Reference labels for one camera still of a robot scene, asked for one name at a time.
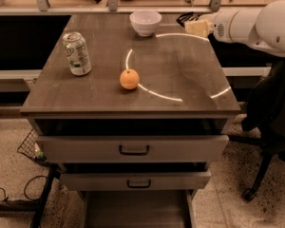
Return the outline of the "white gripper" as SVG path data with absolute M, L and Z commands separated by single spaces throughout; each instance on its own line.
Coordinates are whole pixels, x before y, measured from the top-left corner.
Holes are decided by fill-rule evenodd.
M 213 14 L 212 25 L 214 37 L 224 43 L 239 43 L 243 39 L 241 28 L 242 11 L 228 9 Z M 184 24 L 189 34 L 207 38 L 212 32 L 211 24 L 207 20 L 196 20 Z

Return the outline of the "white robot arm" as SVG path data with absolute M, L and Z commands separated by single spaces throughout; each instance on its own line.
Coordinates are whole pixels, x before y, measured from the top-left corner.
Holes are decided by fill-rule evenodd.
M 213 34 L 224 43 L 285 57 L 285 0 L 263 8 L 226 9 L 203 14 L 184 23 L 185 31 L 199 37 Z

